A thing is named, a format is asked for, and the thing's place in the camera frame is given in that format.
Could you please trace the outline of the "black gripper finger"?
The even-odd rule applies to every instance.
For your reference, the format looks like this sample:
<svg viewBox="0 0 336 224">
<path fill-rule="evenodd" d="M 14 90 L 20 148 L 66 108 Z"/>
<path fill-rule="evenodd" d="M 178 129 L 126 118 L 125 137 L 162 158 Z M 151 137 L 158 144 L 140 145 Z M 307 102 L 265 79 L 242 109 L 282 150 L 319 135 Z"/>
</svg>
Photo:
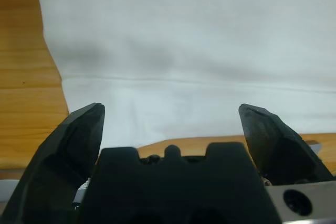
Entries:
<svg viewBox="0 0 336 224">
<path fill-rule="evenodd" d="M 317 154 L 279 116 L 242 104 L 239 115 L 249 153 L 262 177 L 272 185 L 333 181 Z"/>
<path fill-rule="evenodd" d="M 92 176 L 105 107 L 70 113 L 41 143 L 6 205 L 7 223 L 72 223 L 79 187 Z"/>
</svg>

